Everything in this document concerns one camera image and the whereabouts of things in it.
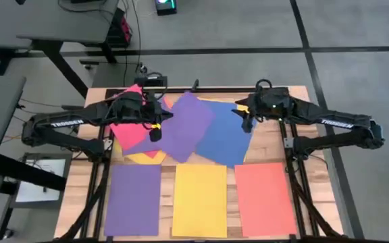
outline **floor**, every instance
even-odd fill
[[[305,85],[313,102],[322,105],[325,101],[330,109],[372,115],[384,127],[385,145],[375,151],[350,147],[340,152],[364,236],[389,240],[389,1],[296,0],[306,39],[297,25],[299,15],[295,17],[291,3],[295,1],[179,0],[178,14],[158,17],[153,13],[151,0],[138,0],[142,49],[233,50],[220,54],[204,51],[206,54],[143,55],[141,61],[150,70],[168,76],[171,86],[190,86],[196,79],[204,86],[254,85],[258,79],[268,78],[274,85]],[[138,35],[132,7],[128,22],[134,31],[129,49],[136,50]],[[259,48],[259,53],[247,50],[254,47]],[[289,47],[304,47],[305,52]],[[65,44],[62,51],[82,55],[83,51],[90,50],[93,49],[79,44]],[[287,53],[275,53],[277,50]],[[84,69],[79,59],[85,57],[66,57],[75,72],[91,86],[94,70]],[[137,56],[128,59],[136,61]],[[25,99],[55,105],[84,102],[45,57],[14,59],[6,75],[27,77]],[[23,104],[29,111],[58,110]],[[22,119],[30,116],[22,111],[16,115]],[[7,135],[18,135],[21,125],[13,119]],[[26,151],[61,153],[52,146],[28,148],[19,140],[2,144],[0,148],[0,153],[13,158]],[[343,203],[346,195],[339,190],[342,184],[334,169],[337,164],[333,164],[329,151],[326,156],[330,158],[328,163],[344,230],[351,236],[355,225],[346,219],[356,215]],[[4,200],[0,196],[0,214]],[[16,235],[7,242],[52,239],[57,215],[58,209],[16,209],[9,224]]]

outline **wooden table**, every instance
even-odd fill
[[[86,98],[86,105],[101,101],[105,98],[106,88],[90,88]],[[290,94],[302,100],[309,100],[309,95],[305,86],[289,86]],[[247,93],[195,93],[198,97],[206,99],[219,99],[221,101],[233,102],[238,99],[247,97]],[[168,99],[172,102],[178,100],[181,94],[168,93]],[[316,137],[318,136],[316,126],[297,126],[299,136]],[[90,125],[81,125],[79,137],[96,138],[99,128]],[[257,124],[249,149],[247,151],[244,163],[286,163],[284,156],[283,141],[280,133],[278,122],[267,121]],[[313,153],[318,157],[323,158],[321,151]],[[111,166],[116,164],[133,164],[134,162],[122,156],[120,149],[113,149],[111,156]],[[187,163],[204,163],[215,164],[215,162],[192,154]],[[171,157],[166,157],[162,163],[161,170],[161,198],[160,198],[160,220],[159,220],[159,235],[158,236],[132,236],[132,237],[114,237],[114,240],[181,240],[181,238],[173,238],[171,235],[172,214],[174,203],[174,180],[177,162]],[[88,191],[88,182],[92,170],[92,163],[83,161],[72,161],[70,172],[67,180],[66,191],[64,192],[61,211],[55,237],[64,234],[73,224],[80,212],[85,206],[86,194]],[[338,215],[336,201],[333,195],[330,177],[328,175],[326,164],[315,157],[310,157],[305,161],[307,177],[311,189],[311,195],[314,205],[323,215],[328,223],[339,233],[342,233],[342,225]],[[109,197],[109,186],[111,183],[111,171],[109,173],[109,181],[107,183],[107,193],[105,205]],[[305,218],[305,227],[307,233],[310,234],[310,224],[307,210],[303,208]],[[93,210],[90,217],[88,227],[88,236],[92,236],[95,222],[95,212]],[[104,222],[106,217],[106,206],[104,207],[103,220],[101,224],[100,240],[105,240],[103,235]],[[234,170],[228,169],[228,238],[229,239],[246,239],[242,237],[240,213],[238,210],[238,201],[236,193],[236,184]],[[263,236],[253,239],[287,239],[289,236]]]

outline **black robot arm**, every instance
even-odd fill
[[[269,83],[263,88],[260,83]],[[289,95],[286,87],[273,88],[268,80],[256,83],[255,92],[236,102],[246,105],[247,111],[233,110],[243,118],[242,129],[251,132],[253,119],[276,119],[298,125],[325,124],[351,130],[343,134],[319,138],[297,137],[285,140],[285,146],[293,148],[296,155],[309,155],[317,149],[356,145],[363,149],[378,149],[384,144],[382,127],[368,115],[354,115],[324,109]]]
[[[153,93],[142,96],[137,92],[125,92],[117,97],[88,105],[84,109],[57,113],[41,113],[32,116],[22,131],[22,142],[29,146],[53,144],[70,150],[82,151],[90,159],[103,156],[102,140],[84,140],[55,131],[56,128],[90,124],[161,124],[173,115],[161,108]],[[161,138],[159,126],[150,131],[152,141]]]

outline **red paper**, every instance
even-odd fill
[[[235,179],[244,237],[296,234],[281,163],[236,165]]]
[[[142,89],[135,84],[130,88],[127,88],[124,92],[128,91],[141,93]],[[118,139],[123,153],[125,149],[130,149],[139,142],[142,142],[149,133],[142,124],[111,124],[110,127],[112,132],[115,134],[116,139]],[[158,151],[145,152],[145,154],[151,158],[155,157],[157,153]]]

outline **blue paper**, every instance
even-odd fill
[[[242,165],[253,133],[242,130],[242,118],[232,112],[236,104],[203,102],[211,108],[215,118],[198,143],[196,154],[232,168]]]

